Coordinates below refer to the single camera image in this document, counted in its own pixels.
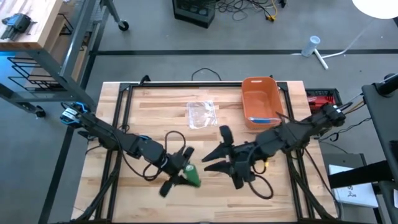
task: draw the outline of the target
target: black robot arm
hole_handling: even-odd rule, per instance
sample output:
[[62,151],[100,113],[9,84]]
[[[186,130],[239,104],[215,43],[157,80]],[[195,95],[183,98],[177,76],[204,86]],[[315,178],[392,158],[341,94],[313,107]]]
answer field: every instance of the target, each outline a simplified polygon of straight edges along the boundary
[[236,189],[243,187],[244,182],[255,179],[251,167],[256,161],[266,161],[281,150],[284,153],[296,149],[303,149],[310,141],[310,137],[324,129],[338,127],[344,124],[345,115],[337,106],[324,105],[318,113],[302,121],[282,122],[256,136],[253,142],[245,142],[234,146],[229,127],[221,126],[220,131],[224,139],[220,145],[209,153],[202,162],[212,161],[228,156],[229,162],[220,161],[205,167],[205,171],[224,172],[228,174]]
[[[98,119],[83,103],[76,102],[68,106],[62,113],[62,123],[73,128],[84,128],[90,136],[97,137],[104,148],[114,151],[122,150],[135,159],[140,159],[142,156],[159,171],[168,174],[170,179],[160,188],[161,196],[165,197],[173,185],[200,186],[196,168],[189,163],[194,151],[192,147],[186,149],[182,147],[178,152],[169,154],[160,143],[148,136],[126,134]],[[179,175],[181,170],[187,178]]]

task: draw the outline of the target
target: orange bin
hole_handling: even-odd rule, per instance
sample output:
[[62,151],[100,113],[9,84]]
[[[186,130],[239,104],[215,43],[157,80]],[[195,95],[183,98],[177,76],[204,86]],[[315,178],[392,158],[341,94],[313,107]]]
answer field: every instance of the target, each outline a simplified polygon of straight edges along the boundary
[[242,102],[246,126],[267,129],[281,122],[283,114],[279,89],[273,78],[252,77],[242,82]]

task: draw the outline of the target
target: wooden tabletop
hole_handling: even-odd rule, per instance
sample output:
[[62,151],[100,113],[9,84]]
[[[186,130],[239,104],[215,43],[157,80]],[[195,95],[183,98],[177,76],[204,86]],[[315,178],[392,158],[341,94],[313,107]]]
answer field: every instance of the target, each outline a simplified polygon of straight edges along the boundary
[[[303,119],[309,116],[310,109],[303,83],[288,82],[288,85],[295,118]],[[104,83],[99,98],[96,115],[108,123],[112,123],[113,120],[118,86],[119,83]],[[280,98],[287,114],[282,91]],[[267,172],[263,174],[274,188],[274,198],[270,200],[255,196],[247,184],[242,189],[236,190],[232,180],[226,174],[203,171],[203,168],[211,163],[202,163],[201,159],[222,140],[218,126],[202,129],[189,128],[187,103],[205,100],[213,100],[218,125],[227,124],[231,128],[235,144],[255,139],[260,130],[251,130],[244,125],[240,88],[136,88],[129,113],[128,124],[131,127],[129,132],[148,135],[162,144],[164,135],[168,131],[182,132],[187,139],[187,145],[195,148],[191,162],[196,165],[202,184],[199,189],[187,186],[173,187],[168,196],[162,198],[159,195],[159,188],[168,179],[165,174],[159,175],[153,182],[146,182],[129,170],[123,162],[113,222],[291,222],[297,220],[285,154],[278,152],[272,157]],[[95,145],[98,143],[92,142],[89,148]],[[169,152],[177,151],[181,145],[180,137],[170,135]],[[307,149],[327,181],[318,141],[311,140]],[[106,150],[99,148],[86,156],[72,218],[78,217],[98,193],[105,155]],[[139,161],[131,157],[127,159],[136,170],[143,170],[147,164],[144,159]],[[307,156],[303,159],[311,191],[330,214],[336,215],[333,200],[322,185],[315,168]],[[256,180],[253,185],[260,193],[269,194],[269,189],[260,180]],[[108,197],[105,200],[103,214],[106,214]],[[306,214],[304,199],[302,207]]]
[[[18,35],[15,41],[0,39],[0,50],[43,48],[61,5],[62,0],[2,0],[0,19],[13,16],[15,13],[23,13],[36,23],[32,24],[24,34]],[[0,22],[0,35],[4,33],[6,27]]]

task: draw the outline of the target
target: white lamp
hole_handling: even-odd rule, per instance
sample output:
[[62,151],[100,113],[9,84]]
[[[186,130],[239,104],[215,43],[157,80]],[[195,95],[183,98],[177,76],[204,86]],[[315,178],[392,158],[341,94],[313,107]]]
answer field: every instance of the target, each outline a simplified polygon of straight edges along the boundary
[[365,33],[365,31],[370,27],[374,19],[392,19],[398,17],[398,0],[377,0],[377,1],[352,0],[352,1],[357,9],[359,9],[364,14],[373,17],[373,19],[343,51],[331,55],[325,55],[322,56],[321,58],[318,57],[318,59],[321,61],[325,69],[327,69],[327,64],[325,63],[325,61],[323,61],[323,59],[344,54]]

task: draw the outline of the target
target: green object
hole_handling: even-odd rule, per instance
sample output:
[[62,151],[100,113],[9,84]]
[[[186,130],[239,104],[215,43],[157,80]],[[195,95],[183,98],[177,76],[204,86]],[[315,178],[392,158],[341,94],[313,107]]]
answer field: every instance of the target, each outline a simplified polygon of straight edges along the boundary
[[187,180],[193,184],[196,185],[196,187],[200,187],[201,184],[201,180],[199,179],[199,175],[197,172],[197,168],[192,165],[192,164],[188,164],[185,168],[184,168],[184,174],[187,177]]

